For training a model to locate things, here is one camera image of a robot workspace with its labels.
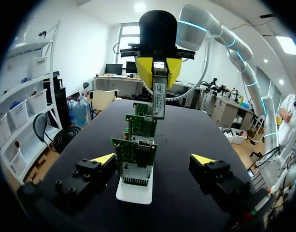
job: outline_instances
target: black tabletop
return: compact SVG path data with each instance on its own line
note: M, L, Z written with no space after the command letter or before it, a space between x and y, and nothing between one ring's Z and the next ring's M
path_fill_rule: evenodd
M90 122L50 168L42 188L53 191L55 181L69 176L82 158L114 152L111 138L122 137L128 125L125 114L134 113L133 102L117 100ZM117 200L119 176L114 174L107 188L76 217L95 231L221 231L229 215L210 195L202 193L188 165L192 153L221 159L231 165L234 175L250 181L231 144L206 113L175 106L166 106L165 120L157 123L155 143L158 148L150 205Z

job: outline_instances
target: man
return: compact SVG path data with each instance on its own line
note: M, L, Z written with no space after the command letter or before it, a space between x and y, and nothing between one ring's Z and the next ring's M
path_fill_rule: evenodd
M296 128L296 94L288 95L280 107L280 116L283 119L279 128L279 144L286 146Z

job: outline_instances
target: computer monitor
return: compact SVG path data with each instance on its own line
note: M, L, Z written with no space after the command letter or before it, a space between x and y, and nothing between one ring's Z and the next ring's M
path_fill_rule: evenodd
M126 73L137 73L136 62L127 61Z
M106 64L105 73L122 75L122 64Z

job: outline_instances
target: white stand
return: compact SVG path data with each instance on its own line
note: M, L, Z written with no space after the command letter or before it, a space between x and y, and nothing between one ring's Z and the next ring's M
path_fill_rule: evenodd
M122 182L120 177L116 198L120 201L137 204L150 204L152 202L153 167L148 186L130 185Z

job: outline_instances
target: stacked circuit boards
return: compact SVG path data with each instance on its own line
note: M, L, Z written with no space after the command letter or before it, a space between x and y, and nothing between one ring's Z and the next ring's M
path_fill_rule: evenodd
M112 138L117 170L123 183L148 186L157 145L154 135L157 119L152 118L152 105L134 103L135 113L126 115L128 128L123 139Z

